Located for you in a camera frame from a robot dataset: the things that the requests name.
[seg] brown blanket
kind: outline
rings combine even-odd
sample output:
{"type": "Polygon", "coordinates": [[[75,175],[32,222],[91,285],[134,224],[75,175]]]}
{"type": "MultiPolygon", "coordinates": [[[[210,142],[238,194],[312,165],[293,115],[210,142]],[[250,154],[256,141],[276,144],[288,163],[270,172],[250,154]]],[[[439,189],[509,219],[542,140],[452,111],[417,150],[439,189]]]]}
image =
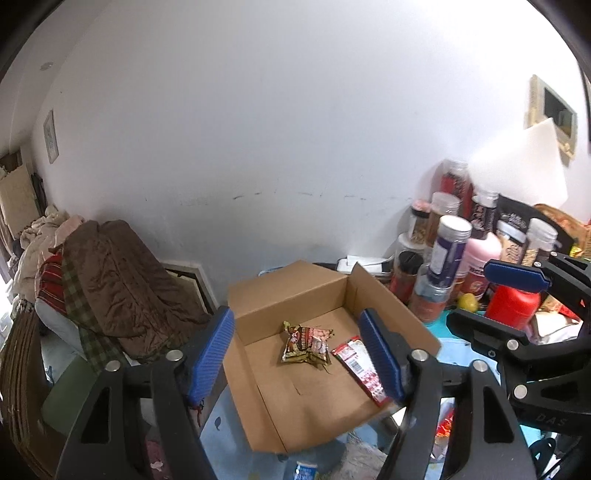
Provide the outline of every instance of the brown blanket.
{"type": "Polygon", "coordinates": [[[139,361],[186,343],[209,321],[122,220],[78,227],[64,243],[103,333],[139,361]]]}

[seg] snack packet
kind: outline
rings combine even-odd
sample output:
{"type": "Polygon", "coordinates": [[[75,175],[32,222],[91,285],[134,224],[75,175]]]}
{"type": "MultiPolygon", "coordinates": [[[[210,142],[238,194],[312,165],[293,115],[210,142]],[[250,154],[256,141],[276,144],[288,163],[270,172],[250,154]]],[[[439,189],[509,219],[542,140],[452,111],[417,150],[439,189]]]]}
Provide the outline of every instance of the snack packet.
{"type": "Polygon", "coordinates": [[[282,362],[306,362],[318,367],[330,365],[327,341],[333,335],[332,330],[290,325],[288,322],[283,322],[283,328],[290,337],[285,344],[282,362]]]}

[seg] white jar lid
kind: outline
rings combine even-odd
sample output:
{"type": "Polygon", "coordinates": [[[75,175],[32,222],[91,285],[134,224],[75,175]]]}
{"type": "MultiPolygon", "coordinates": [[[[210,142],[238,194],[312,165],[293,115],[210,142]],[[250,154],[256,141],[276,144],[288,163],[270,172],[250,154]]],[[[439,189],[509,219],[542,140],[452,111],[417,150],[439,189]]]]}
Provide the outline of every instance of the white jar lid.
{"type": "Polygon", "coordinates": [[[468,220],[453,215],[444,215],[439,220],[437,235],[450,241],[468,240],[472,233],[472,224],[468,220]]]}

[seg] white cloth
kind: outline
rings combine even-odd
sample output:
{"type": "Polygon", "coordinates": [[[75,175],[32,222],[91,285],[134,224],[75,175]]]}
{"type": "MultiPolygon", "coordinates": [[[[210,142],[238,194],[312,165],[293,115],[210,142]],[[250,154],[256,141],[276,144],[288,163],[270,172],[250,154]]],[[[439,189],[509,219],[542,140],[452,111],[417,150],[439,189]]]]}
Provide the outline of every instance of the white cloth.
{"type": "Polygon", "coordinates": [[[80,333],[74,322],[64,317],[60,312],[55,311],[42,299],[37,299],[35,302],[35,311],[47,328],[70,345],[78,355],[86,359],[86,355],[82,349],[82,343],[80,342],[80,333]]]}

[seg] red jar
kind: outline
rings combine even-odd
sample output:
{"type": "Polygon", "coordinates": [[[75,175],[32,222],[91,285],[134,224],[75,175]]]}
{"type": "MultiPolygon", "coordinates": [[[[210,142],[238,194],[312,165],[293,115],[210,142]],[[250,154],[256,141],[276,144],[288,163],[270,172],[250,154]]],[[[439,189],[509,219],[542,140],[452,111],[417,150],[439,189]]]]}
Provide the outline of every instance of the red jar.
{"type": "Polygon", "coordinates": [[[500,285],[486,309],[485,317],[522,330],[540,306],[540,294],[500,285]]]}

